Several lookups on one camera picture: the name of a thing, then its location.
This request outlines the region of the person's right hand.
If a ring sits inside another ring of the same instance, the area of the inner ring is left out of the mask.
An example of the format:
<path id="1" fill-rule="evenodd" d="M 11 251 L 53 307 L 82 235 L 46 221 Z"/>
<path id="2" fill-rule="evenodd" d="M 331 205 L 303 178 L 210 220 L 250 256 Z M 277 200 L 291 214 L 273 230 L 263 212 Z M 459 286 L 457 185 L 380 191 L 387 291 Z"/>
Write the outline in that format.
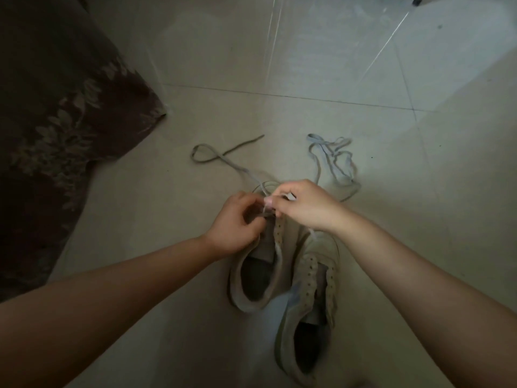
<path id="1" fill-rule="evenodd" d="M 282 183 L 272 195 L 294 195 L 296 217 L 290 218 L 315 230 L 334 232 L 346 211 L 328 192 L 308 179 Z"/>

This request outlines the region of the grey sneaker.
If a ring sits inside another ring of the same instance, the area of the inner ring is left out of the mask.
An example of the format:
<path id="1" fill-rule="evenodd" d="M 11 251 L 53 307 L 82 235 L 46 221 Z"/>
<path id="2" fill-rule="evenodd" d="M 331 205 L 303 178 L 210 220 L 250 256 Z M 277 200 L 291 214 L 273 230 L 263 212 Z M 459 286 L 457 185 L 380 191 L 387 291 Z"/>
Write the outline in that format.
<path id="1" fill-rule="evenodd" d="M 266 217 L 266 228 L 260 236 L 235 255 L 228 294 L 237 309 L 255 313 L 287 290 L 298 233 L 295 221 L 272 214 Z"/>
<path id="2" fill-rule="evenodd" d="M 288 302 L 275 338 L 275 361 L 303 387 L 315 384 L 315 369 L 335 327 L 340 254 L 332 235 L 309 230 L 297 244 Z"/>

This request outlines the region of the grey shoelace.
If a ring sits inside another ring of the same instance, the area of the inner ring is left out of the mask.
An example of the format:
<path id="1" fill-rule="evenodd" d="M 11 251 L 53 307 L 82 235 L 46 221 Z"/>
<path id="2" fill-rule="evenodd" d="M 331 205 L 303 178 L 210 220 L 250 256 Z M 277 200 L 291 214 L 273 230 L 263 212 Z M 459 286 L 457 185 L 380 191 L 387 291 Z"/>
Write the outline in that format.
<path id="1" fill-rule="evenodd" d="M 210 163 L 210 162 L 213 162 L 213 161 L 216 161 L 216 160 L 221 160 L 223 163 L 229 165 L 231 168 L 233 168 L 233 169 L 235 169 L 235 170 L 237 170 L 239 172 L 244 173 L 249 178 L 251 178 L 253 181 L 255 181 L 257 183 L 257 186 L 258 186 L 258 188 L 259 188 L 259 190 L 260 190 L 260 192 L 262 193 L 263 196 L 272 195 L 272 193 L 274 191 L 273 187 L 278 187 L 279 186 L 278 182 L 276 182 L 276 181 L 263 182 L 256 174 L 251 172 L 248 168 L 242 167 L 242 166 L 236 164 L 235 162 L 231 161 L 227 157 L 228 154 L 236 151 L 237 149 L 239 149 L 241 147 L 244 147 L 246 145 L 249 145 L 249 144 L 253 144 L 253 143 L 259 141 L 260 139 L 262 139 L 264 137 L 265 137 L 265 135 L 262 134 L 260 136 L 257 136 L 255 138 L 251 139 L 251 140 L 239 143 L 238 145 L 228 149 L 225 152 L 218 151 L 217 149 L 215 149 L 210 144 L 201 143 L 201 144 L 198 144 L 198 145 L 196 145 L 196 146 L 194 146 L 192 148 L 192 150 L 190 152 L 190 159 L 194 163 L 197 163 L 197 164 L 206 164 L 206 163 Z M 212 156 L 210 158 L 208 158 L 208 159 L 197 159 L 196 155 L 197 155 L 197 152 L 200 149 L 209 151 L 210 153 L 212 153 Z"/>
<path id="2" fill-rule="evenodd" d="M 319 185 L 323 165 L 326 166 L 333 179 L 333 184 L 344 190 L 344 195 L 338 197 L 340 203 L 346 202 L 361 189 L 356 180 L 356 166 L 352 161 L 352 153 L 346 148 L 352 143 L 351 138 L 344 136 L 328 141 L 317 134 L 308 134 L 308 155 L 315 164 L 313 182 Z"/>

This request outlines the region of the person's right forearm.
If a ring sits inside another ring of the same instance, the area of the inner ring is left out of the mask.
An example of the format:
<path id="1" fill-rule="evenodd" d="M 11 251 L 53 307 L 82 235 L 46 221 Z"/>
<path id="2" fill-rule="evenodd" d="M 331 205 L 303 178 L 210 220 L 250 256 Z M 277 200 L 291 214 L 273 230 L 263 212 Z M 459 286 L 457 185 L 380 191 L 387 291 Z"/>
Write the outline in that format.
<path id="1" fill-rule="evenodd" d="M 517 388 L 517 313 L 346 208 L 328 224 L 456 388 Z"/>

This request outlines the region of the person's left hand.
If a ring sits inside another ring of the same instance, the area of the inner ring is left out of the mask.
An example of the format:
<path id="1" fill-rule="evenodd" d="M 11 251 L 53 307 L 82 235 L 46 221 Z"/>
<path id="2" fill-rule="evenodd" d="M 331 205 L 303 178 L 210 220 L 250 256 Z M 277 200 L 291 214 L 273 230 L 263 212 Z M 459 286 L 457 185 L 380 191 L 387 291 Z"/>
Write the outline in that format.
<path id="1" fill-rule="evenodd" d="M 264 207 L 264 198 L 240 191 L 223 204 L 209 230 L 202 236 L 215 259 L 235 254 L 255 241 L 242 241 L 242 219 L 252 211 Z"/>

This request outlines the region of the person's left forearm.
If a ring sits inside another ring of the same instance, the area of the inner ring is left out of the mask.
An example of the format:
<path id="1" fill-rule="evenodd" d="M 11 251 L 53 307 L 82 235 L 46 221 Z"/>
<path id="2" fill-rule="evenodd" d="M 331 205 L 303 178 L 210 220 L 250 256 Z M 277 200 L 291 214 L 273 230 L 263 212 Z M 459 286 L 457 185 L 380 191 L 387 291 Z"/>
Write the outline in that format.
<path id="1" fill-rule="evenodd" d="M 0 388 L 64 387 L 227 253 L 203 235 L 1 303 Z"/>

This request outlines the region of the dark floral cloth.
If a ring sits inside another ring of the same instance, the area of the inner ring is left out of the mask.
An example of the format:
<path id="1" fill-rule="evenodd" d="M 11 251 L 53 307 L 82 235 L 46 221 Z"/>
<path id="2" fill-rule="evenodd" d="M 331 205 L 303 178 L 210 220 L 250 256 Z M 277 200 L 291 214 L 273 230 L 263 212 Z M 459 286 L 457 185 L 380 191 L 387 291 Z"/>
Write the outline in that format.
<path id="1" fill-rule="evenodd" d="M 94 166 L 165 115 L 85 0 L 0 0 L 0 303 L 46 284 Z"/>

